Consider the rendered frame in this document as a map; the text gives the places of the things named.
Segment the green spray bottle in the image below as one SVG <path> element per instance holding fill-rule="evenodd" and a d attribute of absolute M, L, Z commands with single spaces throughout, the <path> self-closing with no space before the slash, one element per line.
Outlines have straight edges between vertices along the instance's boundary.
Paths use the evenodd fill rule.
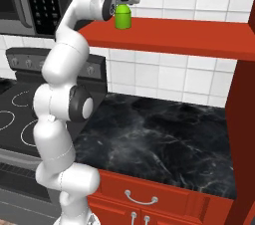
<path fill-rule="evenodd" d="M 115 25 L 117 29 L 124 30 L 131 27 L 131 10 L 127 4 L 117 6 L 115 14 Z"/>

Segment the red shelf unit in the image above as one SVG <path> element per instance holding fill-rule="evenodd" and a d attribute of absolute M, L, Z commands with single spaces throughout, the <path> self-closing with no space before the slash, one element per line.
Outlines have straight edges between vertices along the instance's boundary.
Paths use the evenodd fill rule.
<path fill-rule="evenodd" d="M 130 30 L 117 30 L 110 20 L 80 33 L 93 47 L 237 61 L 226 104 L 237 199 L 226 225 L 249 225 L 255 217 L 255 0 L 246 23 L 134 18 Z"/>

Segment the black stove with hob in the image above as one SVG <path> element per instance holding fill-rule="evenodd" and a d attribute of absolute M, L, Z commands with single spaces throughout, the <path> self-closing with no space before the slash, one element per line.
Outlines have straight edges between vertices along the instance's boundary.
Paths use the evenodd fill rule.
<path fill-rule="evenodd" d="M 41 162 L 33 138 L 33 127 L 37 118 L 28 106 L 29 92 L 44 83 L 39 69 L 39 62 L 45 61 L 49 51 L 43 48 L 10 48 L 6 58 L 15 72 L 17 82 L 0 81 L 0 162 L 35 172 Z M 18 66 L 13 67 L 11 59 L 18 59 Z M 25 61 L 32 60 L 28 69 Z M 59 192 L 47 189 L 51 199 L 59 204 Z M 0 199 L 0 218 L 17 225 L 52 225 L 59 218 L 42 215 L 23 207 L 14 206 Z"/>

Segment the red drawer front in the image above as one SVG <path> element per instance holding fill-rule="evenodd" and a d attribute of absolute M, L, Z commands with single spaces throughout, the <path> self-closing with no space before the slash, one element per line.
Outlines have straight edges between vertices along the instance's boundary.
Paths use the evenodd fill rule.
<path fill-rule="evenodd" d="M 231 199 L 181 189 L 145 179 L 100 171 L 101 192 L 104 196 L 129 203 L 137 203 L 179 216 L 191 216 L 204 221 L 207 214 L 225 219 L 232 205 Z"/>

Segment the oven door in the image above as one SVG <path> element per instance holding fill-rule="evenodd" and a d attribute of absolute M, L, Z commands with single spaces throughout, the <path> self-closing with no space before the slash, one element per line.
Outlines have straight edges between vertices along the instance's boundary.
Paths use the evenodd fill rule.
<path fill-rule="evenodd" d="M 35 172 L 0 162 L 0 199 L 49 217 L 60 214 L 57 200 L 46 187 L 38 184 Z"/>

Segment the red cupboard door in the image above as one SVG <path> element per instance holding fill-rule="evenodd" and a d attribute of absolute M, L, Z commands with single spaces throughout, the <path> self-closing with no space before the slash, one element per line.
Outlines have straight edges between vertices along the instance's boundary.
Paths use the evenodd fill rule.
<path fill-rule="evenodd" d="M 141 219 L 144 224 L 144 216 L 147 215 L 150 217 L 148 225 L 208 225 L 204 222 L 201 222 L 197 218 L 191 217 L 180 217 L 175 215 L 164 215 L 159 214 L 153 211 L 148 211 L 142 209 L 141 212 Z"/>
<path fill-rule="evenodd" d="M 140 209 L 101 197 L 90 196 L 88 202 L 101 225 L 131 225 L 131 213 L 136 213 L 134 225 L 140 225 Z"/>

